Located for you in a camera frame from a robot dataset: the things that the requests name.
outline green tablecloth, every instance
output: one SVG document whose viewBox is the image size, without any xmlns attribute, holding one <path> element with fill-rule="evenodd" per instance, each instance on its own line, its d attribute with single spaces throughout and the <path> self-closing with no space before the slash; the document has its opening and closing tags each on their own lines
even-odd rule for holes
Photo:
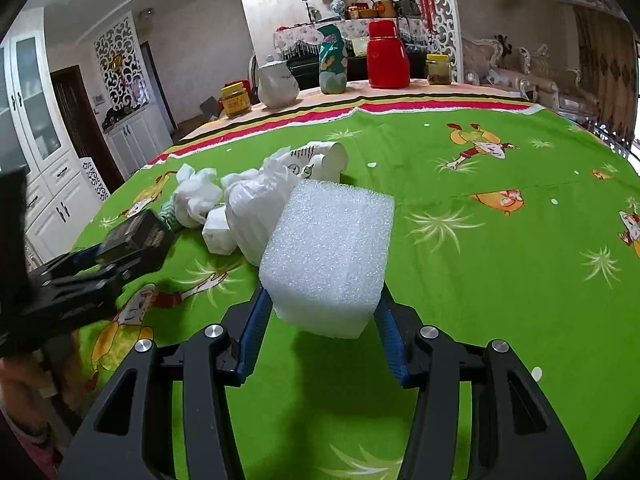
<svg viewBox="0 0 640 480">
<path fill-rule="evenodd" d="M 169 172 L 183 163 L 222 176 L 310 140 L 342 142 L 350 157 L 343 181 L 395 197 L 386 282 L 396 301 L 456 340 L 503 338 L 530 370 L 541 368 L 539 384 L 593 478 L 640 413 L 640 180 L 547 110 L 414 95 L 236 125 L 137 172 L 78 247 L 100 242 L 136 202 L 158 211 L 176 187 Z M 447 166 L 457 159 L 457 169 Z M 118 320 L 81 330 L 86 375 L 100 387 L 137 338 L 174 344 L 220 321 L 256 281 L 241 254 L 209 254 L 199 232 L 180 232 L 163 268 L 127 285 L 118 306 L 132 301 Z M 174 400 L 177 476 L 185 479 L 178 386 Z M 274 315 L 255 373 L 228 389 L 228 404 L 249 479 L 389 480 L 415 392 L 389 373 L 373 322 L 358 340 L 336 340 Z M 455 478 L 466 476 L 469 388 L 460 413 Z"/>
</svg>

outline white foam block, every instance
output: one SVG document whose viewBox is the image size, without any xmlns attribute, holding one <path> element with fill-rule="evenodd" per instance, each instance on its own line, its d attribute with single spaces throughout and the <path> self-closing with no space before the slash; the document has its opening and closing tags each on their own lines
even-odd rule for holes
<svg viewBox="0 0 640 480">
<path fill-rule="evenodd" d="M 380 301 L 394 199 L 303 180 L 260 263 L 277 316 L 319 335 L 357 338 Z"/>
</svg>

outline drawer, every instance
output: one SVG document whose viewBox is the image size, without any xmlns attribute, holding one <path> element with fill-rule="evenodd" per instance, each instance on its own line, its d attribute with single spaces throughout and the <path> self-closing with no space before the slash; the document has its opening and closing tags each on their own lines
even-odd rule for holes
<svg viewBox="0 0 640 480">
<path fill-rule="evenodd" d="M 27 186 L 27 211 L 25 213 L 25 230 L 33 224 L 33 221 L 44 211 L 47 204 L 53 200 L 47 184 L 42 176 L 39 176 Z"/>
<path fill-rule="evenodd" d="M 71 179 L 80 173 L 80 163 L 76 154 L 69 151 L 49 166 L 43 173 L 47 186 L 53 195 L 58 194 Z"/>
</svg>

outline jar with yellow lid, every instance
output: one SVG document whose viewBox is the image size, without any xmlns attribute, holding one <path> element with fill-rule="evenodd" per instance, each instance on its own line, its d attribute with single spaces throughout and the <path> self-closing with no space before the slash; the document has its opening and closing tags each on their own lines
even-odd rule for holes
<svg viewBox="0 0 640 480">
<path fill-rule="evenodd" d="M 427 54 L 425 72 L 430 84 L 451 84 L 451 63 L 446 54 Z"/>
<path fill-rule="evenodd" d="M 233 83 L 222 89 L 222 105 L 227 117 L 236 117 L 251 110 L 249 94 L 242 83 Z"/>
</svg>

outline ornate sofa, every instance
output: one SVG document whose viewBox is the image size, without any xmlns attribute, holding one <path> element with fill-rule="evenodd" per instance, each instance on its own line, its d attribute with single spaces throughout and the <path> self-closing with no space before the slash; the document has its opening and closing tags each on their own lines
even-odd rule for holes
<svg viewBox="0 0 640 480">
<path fill-rule="evenodd" d="M 522 98 L 536 102 L 536 86 L 529 82 L 527 76 L 498 67 L 502 58 L 499 41 L 462 38 L 462 53 L 465 83 L 517 92 Z"/>
<path fill-rule="evenodd" d="M 526 74 L 538 90 L 536 102 L 579 123 L 587 123 L 598 115 L 598 99 L 580 88 L 579 69 L 555 69 L 549 63 L 548 47 L 535 52 L 524 47 L 511 57 L 512 68 Z"/>
</svg>

